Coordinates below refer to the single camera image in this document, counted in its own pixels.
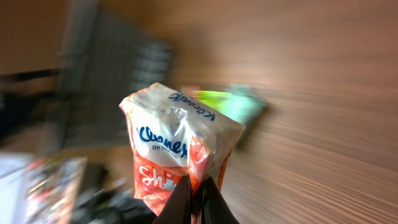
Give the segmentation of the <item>red Kleenex tissue pack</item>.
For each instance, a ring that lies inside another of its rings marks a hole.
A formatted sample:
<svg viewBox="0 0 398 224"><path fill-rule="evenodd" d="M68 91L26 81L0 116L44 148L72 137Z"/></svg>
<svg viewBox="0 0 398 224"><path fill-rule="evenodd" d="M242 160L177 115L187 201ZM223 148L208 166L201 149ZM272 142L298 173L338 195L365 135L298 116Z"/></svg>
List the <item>red Kleenex tissue pack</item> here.
<svg viewBox="0 0 398 224"><path fill-rule="evenodd" d="M119 107L134 155L134 197L156 215L184 175L193 191L209 177L222 186L243 124L161 83L125 97Z"/></svg>

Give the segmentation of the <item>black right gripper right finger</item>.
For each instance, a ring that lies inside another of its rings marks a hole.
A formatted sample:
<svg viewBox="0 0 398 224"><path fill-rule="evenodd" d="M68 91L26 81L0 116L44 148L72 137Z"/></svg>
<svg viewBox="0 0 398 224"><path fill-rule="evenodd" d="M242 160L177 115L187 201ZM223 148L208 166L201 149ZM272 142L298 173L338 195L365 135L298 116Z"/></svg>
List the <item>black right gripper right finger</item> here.
<svg viewBox="0 0 398 224"><path fill-rule="evenodd" d="M239 224L211 177L200 189L201 224Z"/></svg>

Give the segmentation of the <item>mint green wipes pack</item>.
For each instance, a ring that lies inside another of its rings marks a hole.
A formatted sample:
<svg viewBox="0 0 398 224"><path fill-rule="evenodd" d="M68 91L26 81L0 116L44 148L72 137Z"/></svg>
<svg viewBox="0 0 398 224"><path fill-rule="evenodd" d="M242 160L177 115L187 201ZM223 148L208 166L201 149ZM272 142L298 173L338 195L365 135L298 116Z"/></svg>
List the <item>mint green wipes pack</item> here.
<svg viewBox="0 0 398 224"><path fill-rule="evenodd" d="M232 108L228 115L231 119L245 125L245 130L237 143L238 147L242 147L245 145L254 123L267 107L267 103L246 84L231 84L229 92L231 93L229 102L232 104Z"/></svg>

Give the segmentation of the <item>green snack bag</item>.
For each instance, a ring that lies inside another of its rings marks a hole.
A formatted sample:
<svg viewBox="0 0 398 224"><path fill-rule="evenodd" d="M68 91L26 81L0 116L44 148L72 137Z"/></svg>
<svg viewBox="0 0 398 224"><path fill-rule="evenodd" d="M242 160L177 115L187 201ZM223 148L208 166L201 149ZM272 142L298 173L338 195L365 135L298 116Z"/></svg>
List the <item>green snack bag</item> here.
<svg viewBox="0 0 398 224"><path fill-rule="evenodd" d="M219 112L227 108L227 100L231 97L228 92L204 90L200 85L182 85L180 90Z"/></svg>

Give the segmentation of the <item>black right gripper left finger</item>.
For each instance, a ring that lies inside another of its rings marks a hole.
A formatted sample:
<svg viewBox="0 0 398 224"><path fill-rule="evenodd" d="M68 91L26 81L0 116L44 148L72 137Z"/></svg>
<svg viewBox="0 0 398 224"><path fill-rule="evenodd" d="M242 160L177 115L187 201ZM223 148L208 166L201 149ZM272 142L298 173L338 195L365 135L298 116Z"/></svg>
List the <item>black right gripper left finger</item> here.
<svg viewBox="0 0 398 224"><path fill-rule="evenodd" d="M169 200L152 224L191 224L192 185L187 174L180 178Z"/></svg>

